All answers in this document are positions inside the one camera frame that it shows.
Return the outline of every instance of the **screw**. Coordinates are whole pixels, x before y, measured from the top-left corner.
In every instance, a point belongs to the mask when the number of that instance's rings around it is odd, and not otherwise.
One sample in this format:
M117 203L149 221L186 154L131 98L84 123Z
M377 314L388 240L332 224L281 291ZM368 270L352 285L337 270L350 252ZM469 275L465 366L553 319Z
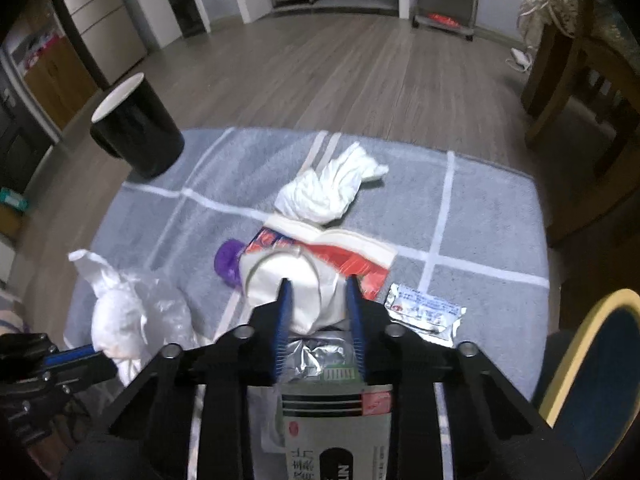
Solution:
M249 339L252 335L254 335L254 333L254 327L249 325L240 325L234 330L234 336L236 336L238 339Z
M458 345L458 351L464 357L473 357L478 355L478 345L476 343L472 343L471 341L465 341Z
M166 359L175 359L182 353L182 347L176 343L164 345L160 351L160 355Z
M390 323L385 326L385 333L389 337L402 337L404 332L406 332L406 329L398 323Z

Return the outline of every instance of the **white refrigerator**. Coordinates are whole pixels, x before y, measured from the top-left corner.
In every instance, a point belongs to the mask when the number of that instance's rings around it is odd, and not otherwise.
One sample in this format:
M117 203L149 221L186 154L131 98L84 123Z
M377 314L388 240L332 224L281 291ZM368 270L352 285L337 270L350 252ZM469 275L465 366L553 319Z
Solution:
M109 84L146 56L122 0L64 0L89 53Z

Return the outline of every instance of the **purple cap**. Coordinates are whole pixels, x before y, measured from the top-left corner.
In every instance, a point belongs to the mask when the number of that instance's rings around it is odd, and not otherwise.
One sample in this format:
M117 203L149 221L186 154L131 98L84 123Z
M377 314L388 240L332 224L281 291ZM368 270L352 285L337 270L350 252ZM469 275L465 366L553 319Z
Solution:
M241 286L240 256L246 244L231 238L220 245L213 259L213 269L222 280L232 287Z

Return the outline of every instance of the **baseboard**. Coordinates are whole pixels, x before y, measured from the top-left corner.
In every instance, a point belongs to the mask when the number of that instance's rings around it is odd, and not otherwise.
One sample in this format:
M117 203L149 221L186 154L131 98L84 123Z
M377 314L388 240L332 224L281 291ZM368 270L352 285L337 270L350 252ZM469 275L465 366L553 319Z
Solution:
M527 47L522 40L514 38L513 36L507 36L506 34L493 30L492 28L478 27L476 25L474 31L478 38L484 38L485 40L493 41L494 43L517 48L523 52L527 51Z
M231 16L222 16L211 22L211 31L222 30L223 28L236 27L242 25L242 16L240 14L232 14Z

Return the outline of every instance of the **brown door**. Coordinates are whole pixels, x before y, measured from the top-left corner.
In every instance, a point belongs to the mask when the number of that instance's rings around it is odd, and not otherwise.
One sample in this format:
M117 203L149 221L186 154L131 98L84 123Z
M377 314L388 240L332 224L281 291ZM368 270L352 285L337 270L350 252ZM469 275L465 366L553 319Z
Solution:
M52 144L0 68L0 187L24 192Z

